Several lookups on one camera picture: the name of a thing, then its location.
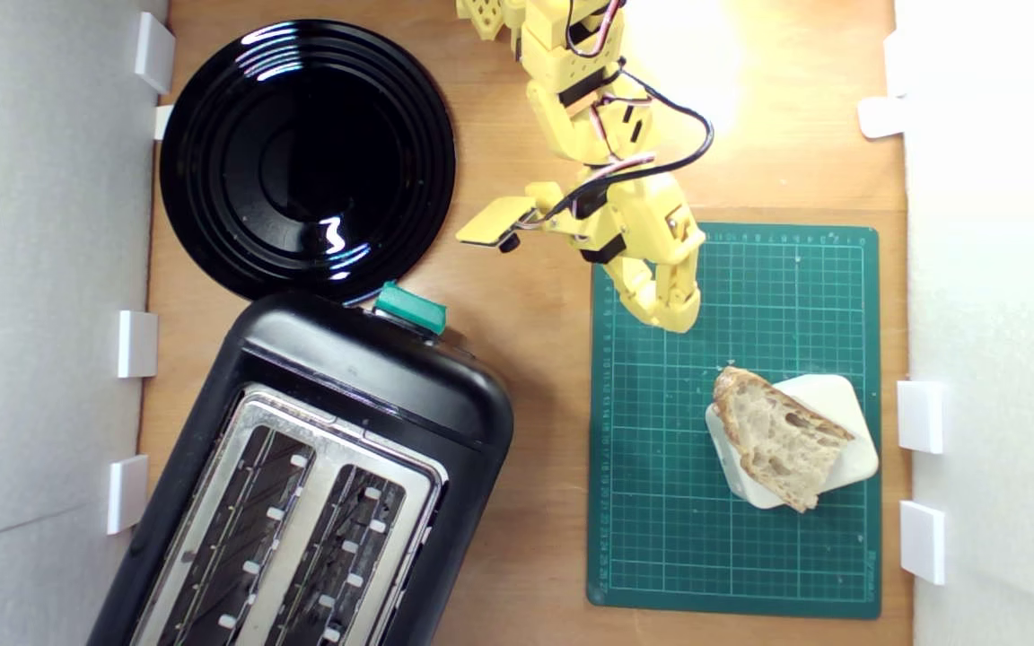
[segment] black toaster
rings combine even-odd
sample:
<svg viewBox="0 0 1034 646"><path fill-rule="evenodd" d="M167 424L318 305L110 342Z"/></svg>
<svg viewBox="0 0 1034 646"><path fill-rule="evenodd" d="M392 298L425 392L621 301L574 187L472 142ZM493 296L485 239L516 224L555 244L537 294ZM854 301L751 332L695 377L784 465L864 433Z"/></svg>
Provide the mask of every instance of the black toaster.
<svg viewBox="0 0 1034 646"><path fill-rule="evenodd" d="M431 641L513 412L473 357L394 311L247 307L91 645Z"/></svg>

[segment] green cutting mat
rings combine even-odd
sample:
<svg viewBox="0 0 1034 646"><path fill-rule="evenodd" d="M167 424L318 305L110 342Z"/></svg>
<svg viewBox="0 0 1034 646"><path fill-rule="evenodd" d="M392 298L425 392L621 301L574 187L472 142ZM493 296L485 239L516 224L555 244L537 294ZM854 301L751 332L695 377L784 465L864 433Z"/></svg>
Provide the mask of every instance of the green cutting mat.
<svg viewBox="0 0 1034 646"><path fill-rule="evenodd" d="M702 224L697 326L638 322L603 270L592 290L588 596L596 605L875 618L880 475L800 515L731 494L704 424L735 364L779 381L849 377L880 445L877 235Z"/></svg>

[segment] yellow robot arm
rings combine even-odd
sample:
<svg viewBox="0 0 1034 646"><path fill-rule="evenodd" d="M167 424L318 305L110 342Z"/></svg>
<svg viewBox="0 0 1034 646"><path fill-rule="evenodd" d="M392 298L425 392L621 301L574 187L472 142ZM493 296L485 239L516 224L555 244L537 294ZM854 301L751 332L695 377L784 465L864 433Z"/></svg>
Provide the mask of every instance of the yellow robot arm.
<svg viewBox="0 0 1034 646"><path fill-rule="evenodd" d="M534 183L499 197L457 233L467 244L514 250L521 232L567 236L586 262L610 275L621 303L649 326L686 332L697 320L697 250L704 242L683 193L661 167L652 145L660 99L622 68L627 0L456 0L459 17L485 40L504 24L528 73L526 99L549 150L586 165L567 196L557 184ZM685 163L704 153L705 143ZM656 266L656 274L649 269Z"/></svg>

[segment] wooden surface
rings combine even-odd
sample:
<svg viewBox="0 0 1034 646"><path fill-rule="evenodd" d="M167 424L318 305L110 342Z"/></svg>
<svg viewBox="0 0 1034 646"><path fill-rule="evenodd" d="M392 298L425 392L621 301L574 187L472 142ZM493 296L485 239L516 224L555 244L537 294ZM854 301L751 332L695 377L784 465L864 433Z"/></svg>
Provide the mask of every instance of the wooden surface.
<svg viewBox="0 0 1034 646"><path fill-rule="evenodd" d="M718 123L718 144L678 174L699 220L879 229L885 504L883 614L874 622L588 605L588 266L561 239L546 236L525 236L507 256L453 239L493 196L520 194L530 180L569 180L574 168L546 151L525 105L524 73L506 41L480 41L470 25L455 20L452 0L173 0L174 90L226 41L296 17L337 18L397 40L433 73L455 119L452 212L402 283L446 303L449 322L472 351L505 376L517 428L435 643L911 643L898 502L910 491L908 462L895 445L890 388L906 375L908 356L902 144L865 142L856 124L858 99L885 87L881 40L893 29L890 1L633 0L627 44L633 68ZM664 152L694 145L695 128L664 123L672 126L672 148ZM160 315L160 363L159 375L147 381L140 442L152 479L242 307L180 249L156 197L149 308Z"/></svg>

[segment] white bracket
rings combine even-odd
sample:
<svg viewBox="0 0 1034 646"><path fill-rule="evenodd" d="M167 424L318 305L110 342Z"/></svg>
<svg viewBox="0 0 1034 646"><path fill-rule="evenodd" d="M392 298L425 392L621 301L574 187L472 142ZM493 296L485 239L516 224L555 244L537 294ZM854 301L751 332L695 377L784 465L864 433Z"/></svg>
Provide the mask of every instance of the white bracket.
<svg viewBox="0 0 1034 646"><path fill-rule="evenodd" d="M134 455L111 463L111 491L108 495L105 532L110 535L139 523L146 511L149 459Z"/></svg>
<svg viewBox="0 0 1034 646"><path fill-rule="evenodd" d="M944 584L944 512L900 502L900 567L935 585Z"/></svg>
<svg viewBox="0 0 1034 646"><path fill-rule="evenodd" d="M139 50L134 55L134 73L158 94L168 94L174 81L174 34L149 11L139 21Z"/></svg>
<svg viewBox="0 0 1034 646"><path fill-rule="evenodd" d="M861 98L856 106L860 131L870 140L900 134L908 127L908 111L904 95L911 83L911 57L907 39L895 30L883 39L883 68L887 80L886 97Z"/></svg>
<svg viewBox="0 0 1034 646"><path fill-rule="evenodd" d="M944 452L944 384L935 381L895 383L895 422L900 445L911 451Z"/></svg>
<svg viewBox="0 0 1034 646"><path fill-rule="evenodd" d="M157 373L157 315L119 312L119 377L152 377Z"/></svg>
<svg viewBox="0 0 1034 646"><path fill-rule="evenodd" d="M159 105L154 114L154 140L160 142L165 137L165 124L170 122L170 115L174 114L173 105Z"/></svg>

